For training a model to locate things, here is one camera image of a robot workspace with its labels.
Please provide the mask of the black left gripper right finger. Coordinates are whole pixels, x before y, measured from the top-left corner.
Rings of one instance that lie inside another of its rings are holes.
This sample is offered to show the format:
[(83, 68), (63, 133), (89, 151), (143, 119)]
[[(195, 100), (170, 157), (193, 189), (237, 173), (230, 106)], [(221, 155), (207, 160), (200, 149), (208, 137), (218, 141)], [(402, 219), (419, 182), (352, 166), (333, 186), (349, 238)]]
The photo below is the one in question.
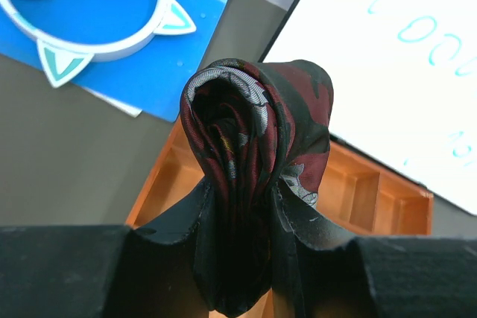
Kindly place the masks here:
[(296, 197), (273, 201), (272, 288), (281, 317), (474, 317), (476, 240), (357, 235)]

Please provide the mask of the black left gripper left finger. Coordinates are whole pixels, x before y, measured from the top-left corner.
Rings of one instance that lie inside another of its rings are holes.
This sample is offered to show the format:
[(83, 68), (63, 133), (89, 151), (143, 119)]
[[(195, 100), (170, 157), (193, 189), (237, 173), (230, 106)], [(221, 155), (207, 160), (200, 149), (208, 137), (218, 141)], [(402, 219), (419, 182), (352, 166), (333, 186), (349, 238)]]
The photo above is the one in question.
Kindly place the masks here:
[(3, 317), (207, 317), (192, 273), (200, 182), (146, 225), (4, 226)]

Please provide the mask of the red patterned necktie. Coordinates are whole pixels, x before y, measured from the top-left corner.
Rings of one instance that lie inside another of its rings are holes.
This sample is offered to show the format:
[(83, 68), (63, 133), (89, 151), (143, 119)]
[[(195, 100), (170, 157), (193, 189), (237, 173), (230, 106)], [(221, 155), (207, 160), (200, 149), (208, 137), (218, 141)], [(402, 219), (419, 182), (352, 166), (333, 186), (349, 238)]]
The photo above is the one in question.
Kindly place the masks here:
[(215, 311), (240, 316), (271, 286), (275, 188), (318, 201), (333, 96), (330, 76), (307, 60), (222, 59), (185, 85), (180, 119), (215, 201)]

